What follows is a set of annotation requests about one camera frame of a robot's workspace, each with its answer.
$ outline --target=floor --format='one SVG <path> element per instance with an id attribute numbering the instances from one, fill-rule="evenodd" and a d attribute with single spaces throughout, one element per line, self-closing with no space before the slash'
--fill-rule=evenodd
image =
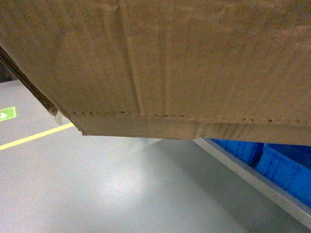
<path id="1" fill-rule="evenodd" d="M 59 125 L 0 83 L 0 145 Z M 0 233 L 307 233 L 192 141 L 69 129 L 0 150 Z"/>

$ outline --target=corrugated cardboard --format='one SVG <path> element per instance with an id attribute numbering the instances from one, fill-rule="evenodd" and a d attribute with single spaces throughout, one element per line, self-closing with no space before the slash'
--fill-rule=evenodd
<path id="1" fill-rule="evenodd" d="M 2 48 L 84 135 L 311 145 L 309 1 L 1 0 L 0 12 Z"/>

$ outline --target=plastic crate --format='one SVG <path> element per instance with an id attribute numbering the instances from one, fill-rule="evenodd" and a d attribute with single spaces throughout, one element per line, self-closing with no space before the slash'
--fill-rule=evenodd
<path id="1" fill-rule="evenodd" d="M 256 171 L 311 207 L 311 147 L 265 144 Z"/>
<path id="2" fill-rule="evenodd" d="M 258 162 L 262 154 L 263 143 L 219 139 L 212 140 L 248 165 Z"/>

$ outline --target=exit sign arrow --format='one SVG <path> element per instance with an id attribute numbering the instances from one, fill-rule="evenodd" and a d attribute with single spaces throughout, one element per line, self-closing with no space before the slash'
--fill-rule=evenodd
<path id="1" fill-rule="evenodd" d="M 16 117 L 16 107 L 0 109 L 0 121 L 9 120 Z"/>

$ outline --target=yellow stripe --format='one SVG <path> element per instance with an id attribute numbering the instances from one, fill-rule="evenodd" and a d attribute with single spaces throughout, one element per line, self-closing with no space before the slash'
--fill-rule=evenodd
<path id="1" fill-rule="evenodd" d="M 56 132 L 61 131 L 61 130 L 68 129 L 68 128 L 72 127 L 72 126 L 73 126 L 73 124 L 69 123 L 69 124 L 66 124 L 66 125 L 63 125 L 63 126 L 56 127 L 54 129 L 51 129 L 51 130 L 44 131 L 42 133 L 37 133 L 35 135 L 29 136 L 29 137 L 25 137 L 25 138 L 22 138 L 20 140 L 16 140 L 14 142 L 10 142 L 10 143 L 7 143 L 7 144 L 4 144 L 4 145 L 0 146 L 0 150 L 4 150 L 4 149 L 7 149 L 7 148 L 10 148 L 10 147 L 13 147 L 13 146 L 17 146 L 19 144 L 22 144 L 22 143 L 25 143 L 25 142 L 29 142 L 29 141 L 34 140 L 34 139 L 37 139 L 37 138 L 40 138 L 40 137 L 44 137 L 46 135 L 49 135 L 49 134 L 52 134 L 52 133 L 56 133 Z"/>

